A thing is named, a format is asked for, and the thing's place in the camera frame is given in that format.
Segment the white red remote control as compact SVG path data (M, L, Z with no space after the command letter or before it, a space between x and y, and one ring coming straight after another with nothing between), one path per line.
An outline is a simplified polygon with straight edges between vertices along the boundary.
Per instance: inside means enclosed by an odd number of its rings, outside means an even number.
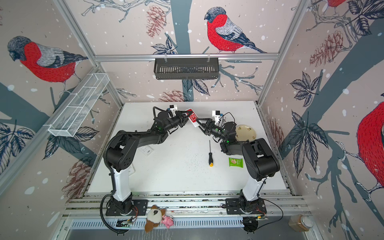
M189 120L190 122L193 124L193 126L195 128L197 128L199 126L198 122L197 122L197 115L195 114L195 112L192 110L192 109L187 109L187 112L189 114Z

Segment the black yellow screwdriver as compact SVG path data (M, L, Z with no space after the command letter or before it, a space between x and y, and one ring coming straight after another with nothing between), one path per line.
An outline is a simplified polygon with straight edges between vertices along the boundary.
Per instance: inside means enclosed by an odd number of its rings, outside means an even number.
M209 148L210 148L210 152L209 152L209 166L212 167L214 165L214 160L213 160L213 154L212 154L212 151L211 151L211 141L209 141Z

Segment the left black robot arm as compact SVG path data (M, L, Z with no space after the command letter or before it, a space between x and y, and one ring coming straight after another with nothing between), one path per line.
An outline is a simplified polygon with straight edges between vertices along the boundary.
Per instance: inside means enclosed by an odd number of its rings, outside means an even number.
M182 128L189 121L192 111L179 111L172 105L166 110L153 107L154 123L145 132L118 131L104 152L103 160L110 171L112 191L108 194L109 207L121 215L128 215L134 207L132 191L129 186L128 168L133 163L140 147L162 144L170 134Z

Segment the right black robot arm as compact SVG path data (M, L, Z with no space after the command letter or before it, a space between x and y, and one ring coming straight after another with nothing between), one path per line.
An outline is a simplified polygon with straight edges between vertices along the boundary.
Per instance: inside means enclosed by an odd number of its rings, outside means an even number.
M267 179L280 171L280 164L265 139L238 141L236 123L227 122L219 126L213 119L197 118L199 129L207 136L221 140L221 151L228 155L241 155L249 173L245 187L240 191L237 208L245 214L261 212L264 201L261 190Z

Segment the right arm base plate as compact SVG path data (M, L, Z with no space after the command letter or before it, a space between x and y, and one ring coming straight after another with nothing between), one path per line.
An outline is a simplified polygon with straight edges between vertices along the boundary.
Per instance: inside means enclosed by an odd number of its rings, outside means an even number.
M228 215L266 215L265 202L262 199L247 201L244 198L225 199L225 209Z

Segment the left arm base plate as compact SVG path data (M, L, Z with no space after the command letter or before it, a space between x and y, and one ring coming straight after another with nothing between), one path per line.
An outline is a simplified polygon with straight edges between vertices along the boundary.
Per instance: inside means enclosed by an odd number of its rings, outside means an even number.
M110 199L107 203L106 216L145 216L148 200L130 200L124 202Z

